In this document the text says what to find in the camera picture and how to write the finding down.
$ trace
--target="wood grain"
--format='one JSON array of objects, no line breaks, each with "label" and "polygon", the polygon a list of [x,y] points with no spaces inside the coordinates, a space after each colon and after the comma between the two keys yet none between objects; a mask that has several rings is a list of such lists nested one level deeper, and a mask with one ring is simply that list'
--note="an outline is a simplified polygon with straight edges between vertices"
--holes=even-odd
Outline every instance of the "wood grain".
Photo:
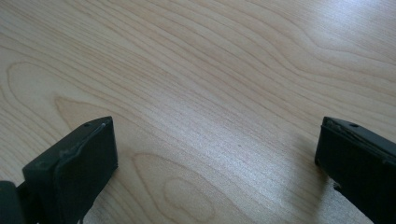
[{"label": "wood grain", "polygon": [[313,163],[323,116],[396,141],[396,3],[0,1],[0,178],[111,115],[86,223],[370,223]]}]

